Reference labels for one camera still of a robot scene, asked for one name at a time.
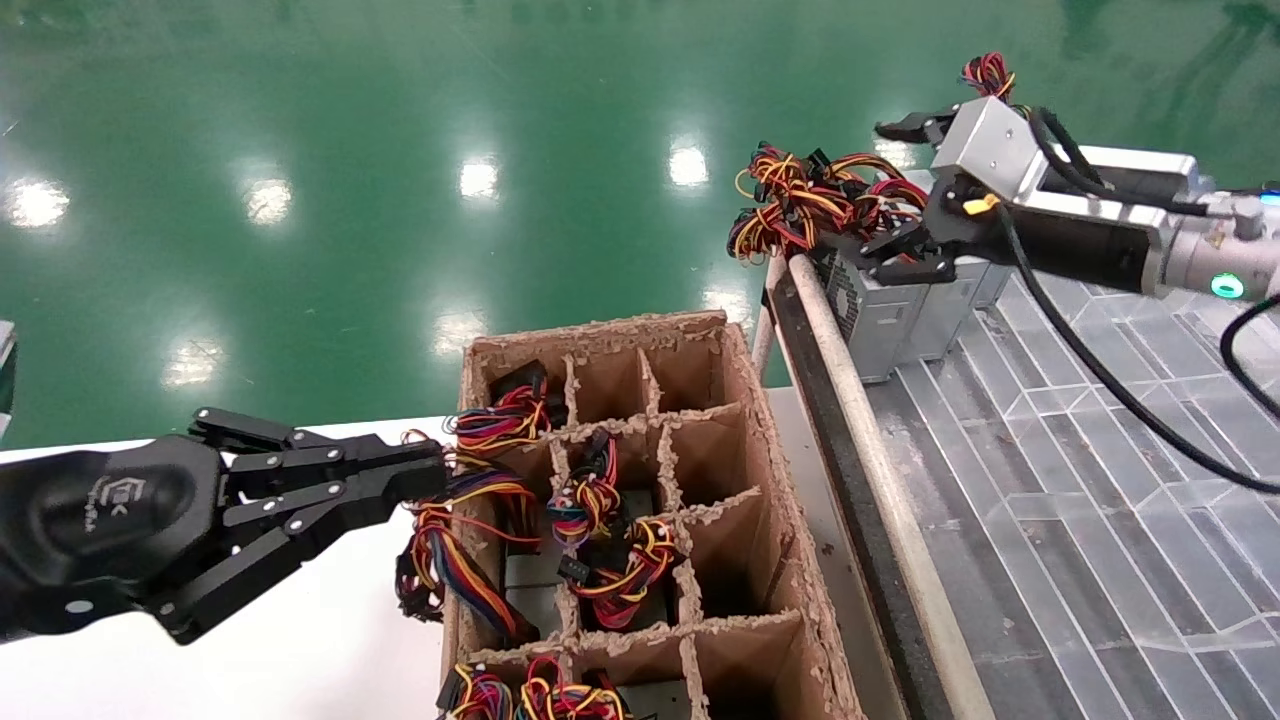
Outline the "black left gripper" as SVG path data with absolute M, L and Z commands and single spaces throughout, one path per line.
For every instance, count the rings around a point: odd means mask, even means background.
M 204 445 L 164 436 L 3 465 L 3 639 L 148 612 L 174 642 L 192 643 L 344 534 L 388 521 L 399 503 L 436 498 L 448 484 L 444 474 L 356 474 L 438 465 L 444 452 L 433 439 L 335 439 L 216 407 L 197 410 L 189 433 Z M 234 456 L 229 474 L 238 480 L 334 479 L 232 509 L 221 533 L 247 529 L 250 539 L 179 587 L 179 566 L 212 529 L 225 469 L 215 448 Z

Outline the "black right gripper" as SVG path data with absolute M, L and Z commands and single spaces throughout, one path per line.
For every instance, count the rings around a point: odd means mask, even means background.
M 960 106 L 876 123 L 876 136 L 936 149 Z M 955 282 L 959 255 L 1015 266 L 996 211 L 970 214 L 964 209 L 966 201 L 987 193 L 975 179 L 936 181 L 925 223 L 908 220 L 877 231 L 858 250 L 858 268 L 877 284 L 891 287 Z M 1088 199 L 1064 179 L 1043 179 L 1036 190 L 1019 195 L 1009 214 L 1033 270 L 1119 291 L 1153 288 L 1155 258 L 1166 247 L 1165 211 Z

